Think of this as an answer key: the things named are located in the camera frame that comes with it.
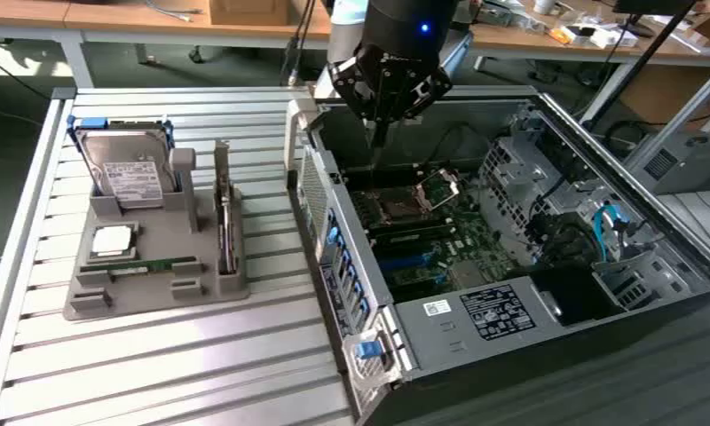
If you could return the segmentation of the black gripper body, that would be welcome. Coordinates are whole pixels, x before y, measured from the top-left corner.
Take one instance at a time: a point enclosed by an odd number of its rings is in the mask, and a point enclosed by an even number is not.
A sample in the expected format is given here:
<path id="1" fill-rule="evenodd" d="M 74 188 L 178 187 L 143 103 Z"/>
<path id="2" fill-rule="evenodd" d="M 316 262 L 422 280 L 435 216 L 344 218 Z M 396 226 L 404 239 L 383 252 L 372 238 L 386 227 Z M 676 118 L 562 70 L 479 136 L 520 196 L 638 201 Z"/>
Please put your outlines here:
<path id="1" fill-rule="evenodd" d="M 371 1 L 359 44 L 359 68 L 368 78 L 400 69 L 426 76 L 440 65 L 452 18 L 452 0 Z"/>

